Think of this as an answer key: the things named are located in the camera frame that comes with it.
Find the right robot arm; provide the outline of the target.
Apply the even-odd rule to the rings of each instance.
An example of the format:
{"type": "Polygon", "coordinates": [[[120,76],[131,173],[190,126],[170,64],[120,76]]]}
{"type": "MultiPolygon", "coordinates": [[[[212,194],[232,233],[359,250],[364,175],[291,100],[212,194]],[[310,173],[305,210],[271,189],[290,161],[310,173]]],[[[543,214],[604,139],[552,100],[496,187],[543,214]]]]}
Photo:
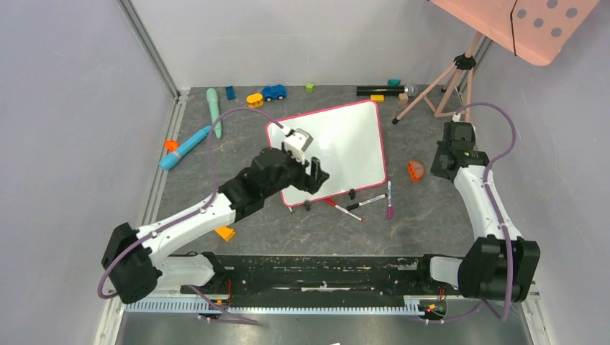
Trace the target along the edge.
{"type": "Polygon", "coordinates": [[[449,121],[437,143],[434,176],[449,180],[459,192],[473,227],[474,242],[462,258],[437,254],[415,274],[416,286],[434,293],[444,283],[467,298],[526,299],[540,260],[540,247],[524,239],[504,208],[485,152],[475,150],[475,130],[468,122],[449,121]]]}

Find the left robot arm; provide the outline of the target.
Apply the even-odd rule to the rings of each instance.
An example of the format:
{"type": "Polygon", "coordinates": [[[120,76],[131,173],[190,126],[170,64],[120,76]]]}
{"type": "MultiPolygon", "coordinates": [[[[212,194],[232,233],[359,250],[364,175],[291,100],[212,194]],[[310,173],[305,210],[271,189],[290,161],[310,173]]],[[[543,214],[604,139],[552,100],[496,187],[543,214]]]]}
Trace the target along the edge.
{"type": "Polygon", "coordinates": [[[118,225],[101,259],[104,273],[98,286],[99,297],[112,297],[103,291],[106,281],[112,283],[115,296],[124,304],[142,300],[166,282],[219,292],[226,283],[223,270],[203,254],[188,261],[174,257],[174,251],[258,212],[267,198],[288,187],[315,194],[329,177],[316,157],[299,162],[290,151],[271,147],[261,150],[250,166],[196,205],[137,229],[128,223],[118,225]]]}

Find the pink framed whiteboard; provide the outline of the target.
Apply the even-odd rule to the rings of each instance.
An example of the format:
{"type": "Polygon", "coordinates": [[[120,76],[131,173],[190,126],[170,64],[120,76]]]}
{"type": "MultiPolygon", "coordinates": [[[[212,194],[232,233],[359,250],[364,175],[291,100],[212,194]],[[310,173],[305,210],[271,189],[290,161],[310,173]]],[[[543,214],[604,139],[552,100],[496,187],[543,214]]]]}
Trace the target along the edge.
{"type": "Polygon", "coordinates": [[[318,158],[321,169],[329,173],[329,179],[313,195],[294,187],[282,190],[285,206],[300,206],[386,183],[381,120],[374,101],[349,103],[278,122],[308,132],[313,142],[306,150],[306,158],[318,158]]]}

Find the magenta whiteboard marker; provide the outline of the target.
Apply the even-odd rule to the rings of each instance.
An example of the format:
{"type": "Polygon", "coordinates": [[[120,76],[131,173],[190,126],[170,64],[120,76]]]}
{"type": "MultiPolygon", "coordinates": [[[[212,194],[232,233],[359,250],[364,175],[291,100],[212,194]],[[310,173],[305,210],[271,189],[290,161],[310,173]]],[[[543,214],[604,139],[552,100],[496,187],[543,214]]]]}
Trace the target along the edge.
{"type": "Polygon", "coordinates": [[[387,219],[393,218],[393,199],[392,199],[392,182],[390,180],[387,181],[387,219]]]}

